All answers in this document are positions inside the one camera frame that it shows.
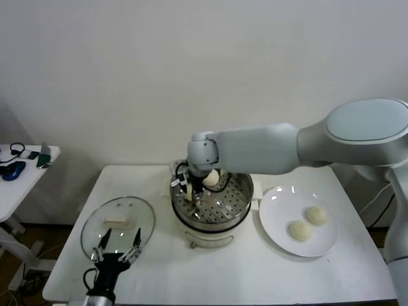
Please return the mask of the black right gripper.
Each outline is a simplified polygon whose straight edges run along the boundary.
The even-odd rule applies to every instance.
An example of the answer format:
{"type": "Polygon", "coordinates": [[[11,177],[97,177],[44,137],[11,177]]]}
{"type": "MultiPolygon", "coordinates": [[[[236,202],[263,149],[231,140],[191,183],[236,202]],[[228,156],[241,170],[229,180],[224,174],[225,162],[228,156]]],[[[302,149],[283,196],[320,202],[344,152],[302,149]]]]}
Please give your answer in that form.
{"type": "Polygon", "coordinates": [[[207,171],[188,171],[189,183],[193,188],[193,204],[195,212],[199,212],[202,208],[202,196],[203,196],[203,180],[208,177],[207,171]]]}

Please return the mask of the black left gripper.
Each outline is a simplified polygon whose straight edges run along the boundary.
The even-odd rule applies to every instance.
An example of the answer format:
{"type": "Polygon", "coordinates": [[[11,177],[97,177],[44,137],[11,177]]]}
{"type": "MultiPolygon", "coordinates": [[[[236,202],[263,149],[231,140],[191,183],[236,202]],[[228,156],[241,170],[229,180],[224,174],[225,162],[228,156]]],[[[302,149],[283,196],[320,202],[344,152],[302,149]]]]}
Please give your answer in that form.
{"type": "Polygon", "coordinates": [[[94,296],[115,297],[114,289],[119,275],[129,269],[129,264],[133,264],[142,252],[141,248],[141,228],[138,228],[132,247],[122,253],[106,253],[104,250],[110,239],[112,229],[101,237],[97,247],[92,249],[91,260],[98,270],[98,276],[94,284],[94,296]]]}

